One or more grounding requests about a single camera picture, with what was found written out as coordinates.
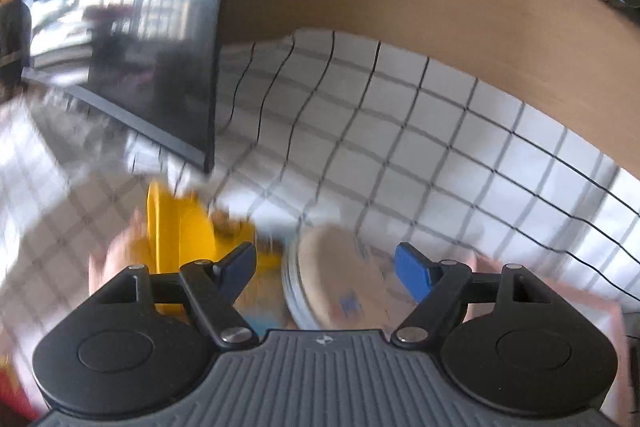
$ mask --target computer monitor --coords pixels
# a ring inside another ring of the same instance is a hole
[[[210,171],[221,0],[26,0],[34,76]]]

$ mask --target white tablecloth with black grid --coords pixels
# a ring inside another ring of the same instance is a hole
[[[0,347],[35,403],[35,344],[86,297],[89,253],[153,175],[272,232],[334,222],[388,253],[477,251],[640,309],[640,182],[433,58],[323,30],[226,48],[216,122],[205,178],[62,95],[0,108]]]

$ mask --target pink object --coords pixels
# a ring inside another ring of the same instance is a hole
[[[477,255],[475,262],[472,264],[469,266],[474,271],[481,273],[500,273],[502,271],[502,264],[499,261],[482,255]],[[549,288],[589,319],[613,344],[618,356],[618,372],[600,410],[618,425],[630,427],[633,392],[628,369],[628,343],[620,305],[556,281],[542,280]],[[492,304],[471,305],[465,320],[487,314],[492,308]]]

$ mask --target wooden desk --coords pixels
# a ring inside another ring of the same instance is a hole
[[[640,177],[640,28],[599,0],[225,0],[223,42],[315,26],[494,84]]]

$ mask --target blurry hand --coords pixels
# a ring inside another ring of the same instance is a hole
[[[109,248],[95,251],[89,256],[89,295],[130,264],[149,264],[146,222],[139,209],[131,214],[129,226],[111,241]]]

